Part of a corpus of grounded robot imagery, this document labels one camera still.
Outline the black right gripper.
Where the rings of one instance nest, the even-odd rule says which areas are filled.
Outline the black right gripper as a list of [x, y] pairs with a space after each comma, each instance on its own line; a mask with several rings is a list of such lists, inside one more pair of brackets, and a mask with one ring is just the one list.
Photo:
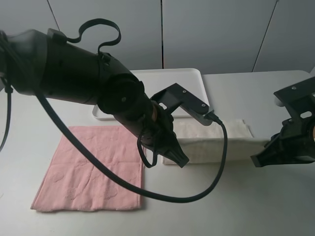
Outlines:
[[252, 155], [256, 167], [268, 165], [310, 164], [315, 161], [314, 119], [283, 121], [281, 131], [264, 145], [263, 151]]

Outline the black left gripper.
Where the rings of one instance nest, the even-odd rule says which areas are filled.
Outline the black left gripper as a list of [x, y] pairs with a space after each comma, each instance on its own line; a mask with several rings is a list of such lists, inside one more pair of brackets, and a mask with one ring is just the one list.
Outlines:
[[153, 102], [152, 105], [153, 114], [143, 118], [137, 143], [163, 156], [164, 165], [177, 165], [182, 168], [189, 163], [189, 158], [176, 142], [174, 118], [158, 103]]

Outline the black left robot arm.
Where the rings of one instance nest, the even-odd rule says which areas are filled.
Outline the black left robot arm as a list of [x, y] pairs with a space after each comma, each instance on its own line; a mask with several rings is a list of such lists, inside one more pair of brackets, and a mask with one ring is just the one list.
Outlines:
[[5, 57], [5, 75], [18, 93], [33, 95], [33, 81], [47, 98], [96, 105], [130, 131], [139, 148], [180, 167], [188, 163], [173, 131], [173, 118], [146, 95], [143, 83], [116, 58], [71, 45], [53, 29], [47, 33], [32, 29], [15, 36], [1, 33], [0, 37], [27, 72], [24, 76], [16, 61]]

